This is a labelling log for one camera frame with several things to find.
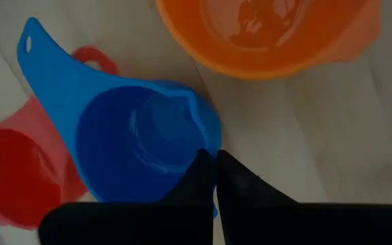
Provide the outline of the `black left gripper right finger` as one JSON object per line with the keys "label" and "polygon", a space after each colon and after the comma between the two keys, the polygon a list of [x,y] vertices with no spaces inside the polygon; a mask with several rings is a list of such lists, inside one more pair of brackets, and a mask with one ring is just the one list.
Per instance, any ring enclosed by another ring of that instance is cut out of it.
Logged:
{"label": "black left gripper right finger", "polygon": [[304,203],[217,153],[226,244],[392,244],[392,204]]}

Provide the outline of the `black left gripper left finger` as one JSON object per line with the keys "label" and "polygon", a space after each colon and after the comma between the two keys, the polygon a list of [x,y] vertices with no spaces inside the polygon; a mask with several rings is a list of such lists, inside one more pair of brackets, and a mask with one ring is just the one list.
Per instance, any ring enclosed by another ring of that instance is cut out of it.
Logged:
{"label": "black left gripper left finger", "polygon": [[215,158],[204,149],[177,185],[149,203],[61,205],[39,225],[40,244],[211,244]]}

